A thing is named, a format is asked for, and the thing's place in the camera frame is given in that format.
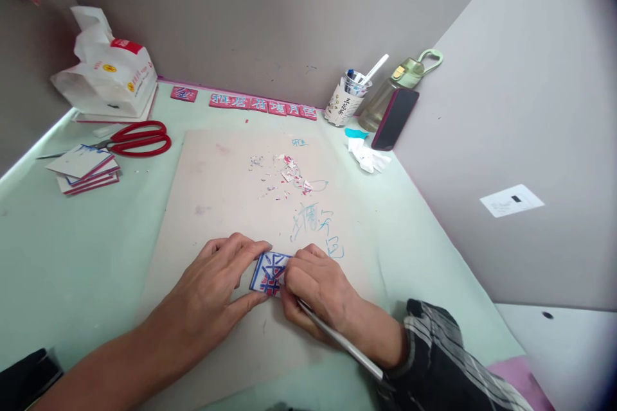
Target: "red scissors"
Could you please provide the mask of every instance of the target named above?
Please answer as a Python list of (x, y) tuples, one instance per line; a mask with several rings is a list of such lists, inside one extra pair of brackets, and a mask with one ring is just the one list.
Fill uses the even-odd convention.
[[(144, 130), (142, 132), (135, 132), (135, 130), (142, 127), (157, 127), (156, 130)], [(156, 144), (164, 141), (165, 144), (160, 148), (156, 148), (152, 151), (127, 151), (133, 148), (140, 148), (142, 146), (149, 146), (150, 144)], [(114, 154), (119, 154), (127, 157), (151, 157), (159, 154), (163, 154), (169, 148), (172, 147), (172, 139), (167, 135), (167, 127), (163, 122), (159, 121), (142, 121), (135, 122), (111, 136), (110, 139), (101, 141), (101, 143), (92, 144), (93, 148), (106, 149)], [(65, 154), (51, 154), (37, 157), (37, 159), (50, 159), (52, 157), (60, 157)]]

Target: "light green desk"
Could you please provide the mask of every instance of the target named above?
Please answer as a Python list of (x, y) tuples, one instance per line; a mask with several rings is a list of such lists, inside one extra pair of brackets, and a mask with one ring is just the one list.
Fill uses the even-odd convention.
[[(523, 354), (396, 159), (385, 173), (368, 175), (347, 152), (344, 130), (321, 115), (310, 122), (213, 109), (209, 91), (186, 103), (169, 98), (171, 88), (159, 85), (153, 118), (167, 125), (173, 146), (158, 157), (120, 158), (120, 183), (73, 198), (60, 194), (45, 169), (49, 161), (35, 157), (93, 143), (92, 131), (100, 127), (71, 123), (69, 116), (0, 180), (0, 370), (40, 347), (53, 347), (68, 369), (133, 326), (184, 133), (241, 129), (247, 118), (272, 130), (302, 124), (323, 133), (369, 211), (361, 220), (375, 230), (387, 310), (410, 297), (423, 299), (452, 313), (467, 349), (482, 363)], [(208, 410), (260, 410), (279, 401), (309, 410), (374, 407), (356, 364), (337, 353)]]

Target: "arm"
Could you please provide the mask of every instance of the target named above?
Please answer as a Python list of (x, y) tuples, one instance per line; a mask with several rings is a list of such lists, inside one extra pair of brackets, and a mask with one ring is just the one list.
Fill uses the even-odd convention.
[(511, 385), (463, 349), (460, 329), (446, 310), (410, 300), (400, 324), (363, 300), (338, 263), (314, 244), (287, 263), (283, 309), (291, 322), (330, 344), (296, 297), (385, 370), (396, 392), (379, 394), (390, 409), (531, 411)]
[(251, 292), (230, 303), (244, 270), (270, 249), (239, 233), (207, 242), (146, 321), (86, 356), (32, 410), (130, 410), (178, 380), (267, 300)]

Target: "cutting mat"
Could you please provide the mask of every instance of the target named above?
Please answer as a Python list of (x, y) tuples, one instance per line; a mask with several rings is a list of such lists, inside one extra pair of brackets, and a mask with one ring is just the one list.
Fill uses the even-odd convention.
[[(313, 191), (303, 182), (285, 180), (281, 154), (294, 159)], [(267, 240), (284, 254), (314, 242), (338, 260), (362, 297), (373, 300), (366, 256), (360, 253), (362, 233), (352, 225), (344, 175), (317, 134), (187, 132), (136, 321), (145, 319), (173, 288), (206, 241), (235, 231)], [(252, 264), (244, 273), (234, 299), (249, 291), (254, 269)], [(328, 354), (327, 347), (288, 323), (280, 300), (272, 298), (143, 408), (191, 410)]]

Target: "black and white checkered sleeve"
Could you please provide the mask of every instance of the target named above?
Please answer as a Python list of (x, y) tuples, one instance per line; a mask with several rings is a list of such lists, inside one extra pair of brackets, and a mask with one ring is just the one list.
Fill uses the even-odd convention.
[(403, 366), (388, 371), (396, 392), (380, 392), (385, 408), (532, 411), (518, 391), (464, 350), (460, 328), (448, 311), (409, 300), (407, 314), (409, 356)]

